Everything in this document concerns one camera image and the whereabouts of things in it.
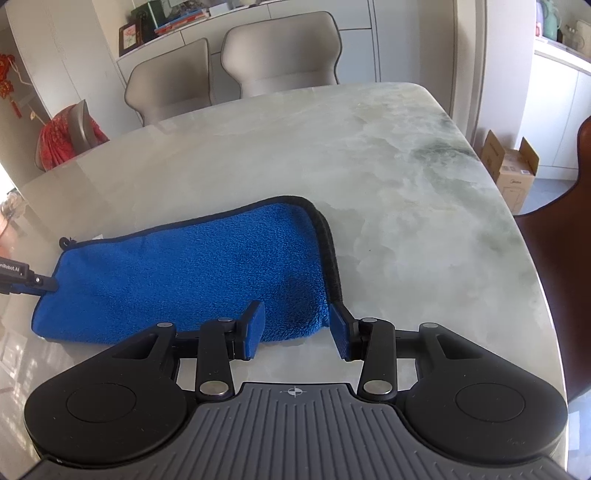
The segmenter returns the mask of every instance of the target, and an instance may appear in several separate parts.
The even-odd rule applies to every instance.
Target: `tabletop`
[[[440,323],[564,394],[552,319],[519,230],[470,145],[417,85],[315,87],[213,106],[103,144],[21,194],[28,206],[2,241],[40,274],[53,271],[62,236],[108,238],[303,196],[328,220],[354,316],[405,330]],[[0,471],[11,480],[37,460],[22,422],[28,394],[105,347],[41,339],[30,328],[37,299],[0,297]],[[194,369],[183,362],[182,387]],[[413,361],[398,370],[409,388]],[[262,344],[232,371],[237,387],[356,388],[361,363],[342,361],[325,329]],[[555,459],[565,454],[563,442]]]

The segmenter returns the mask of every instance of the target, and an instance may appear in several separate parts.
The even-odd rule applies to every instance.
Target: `red scarf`
[[[68,130],[68,113],[73,108],[74,105],[64,108],[53,120],[41,129],[39,137],[40,156],[45,171],[51,170],[76,156]],[[92,118],[90,121],[99,145],[108,142],[109,139],[100,131],[96,122]]]

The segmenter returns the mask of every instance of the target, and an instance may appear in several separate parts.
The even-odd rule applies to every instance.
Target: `blue towel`
[[[117,343],[154,323],[196,330],[265,303],[262,341],[309,336],[340,300],[332,237],[305,199],[276,197],[64,251],[33,314],[45,338]]]

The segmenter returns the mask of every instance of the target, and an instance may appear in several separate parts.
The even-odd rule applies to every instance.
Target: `floor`
[[[574,185],[568,180],[537,179],[520,213],[528,213],[555,200]],[[591,480],[591,391],[569,405],[569,473]]]

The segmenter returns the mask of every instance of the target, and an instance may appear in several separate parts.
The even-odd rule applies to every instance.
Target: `crosshair logo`
[[[299,387],[296,387],[295,385],[293,387],[291,387],[287,392],[292,397],[297,397],[298,395],[302,395],[302,393],[306,393],[304,390],[302,390]]]

